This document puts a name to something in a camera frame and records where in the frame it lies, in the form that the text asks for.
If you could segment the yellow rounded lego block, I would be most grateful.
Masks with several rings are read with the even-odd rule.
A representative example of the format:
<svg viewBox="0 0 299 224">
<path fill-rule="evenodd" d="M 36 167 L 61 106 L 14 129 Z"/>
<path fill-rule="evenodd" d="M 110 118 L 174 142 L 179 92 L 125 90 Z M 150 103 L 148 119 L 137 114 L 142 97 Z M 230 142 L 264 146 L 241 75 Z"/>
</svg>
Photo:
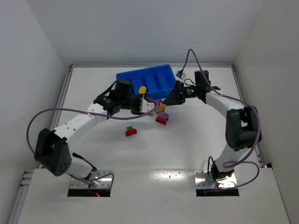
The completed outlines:
<svg viewBox="0 0 299 224">
<path fill-rule="evenodd" d="M 146 92 L 147 92 L 146 86 L 141 86 L 139 88 L 139 91 L 138 91 L 139 94 L 145 94 Z"/>
</svg>

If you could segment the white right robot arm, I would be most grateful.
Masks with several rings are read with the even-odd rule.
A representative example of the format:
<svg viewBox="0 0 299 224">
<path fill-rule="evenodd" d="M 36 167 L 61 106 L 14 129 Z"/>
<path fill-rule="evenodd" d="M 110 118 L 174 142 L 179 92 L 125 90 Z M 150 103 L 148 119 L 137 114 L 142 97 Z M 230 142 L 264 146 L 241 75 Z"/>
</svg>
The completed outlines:
<svg viewBox="0 0 299 224">
<path fill-rule="evenodd" d="M 210 178 L 216 181 L 231 176 L 235 166 L 246 162 L 255 150 L 262 139 L 260 119 L 254 106 L 224 95 L 219 87 L 212 86 L 207 70 L 198 70 L 194 74 L 193 85 L 177 81 L 163 103 L 182 105 L 188 98 L 198 98 L 225 118 L 226 145 L 208 171 Z"/>
</svg>

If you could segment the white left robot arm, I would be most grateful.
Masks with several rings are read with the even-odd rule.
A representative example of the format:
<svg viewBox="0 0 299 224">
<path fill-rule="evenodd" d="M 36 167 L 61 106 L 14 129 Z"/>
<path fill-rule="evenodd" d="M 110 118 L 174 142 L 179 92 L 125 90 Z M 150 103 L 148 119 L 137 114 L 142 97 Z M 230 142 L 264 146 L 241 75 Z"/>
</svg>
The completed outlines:
<svg viewBox="0 0 299 224">
<path fill-rule="evenodd" d="M 131 119 L 137 119 L 153 112 L 155 106 L 146 92 L 135 95 L 130 81 L 118 79 L 84 111 L 77 111 L 76 117 L 52 130 L 43 129 L 38 135 L 34 159 L 54 176 L 67 174 L 92 182 L 96 167 L 73 152 L 73 145 L 98 124 L 117 119 L 115 114 L 121 109 L 131 111 Z"/>
</svg>

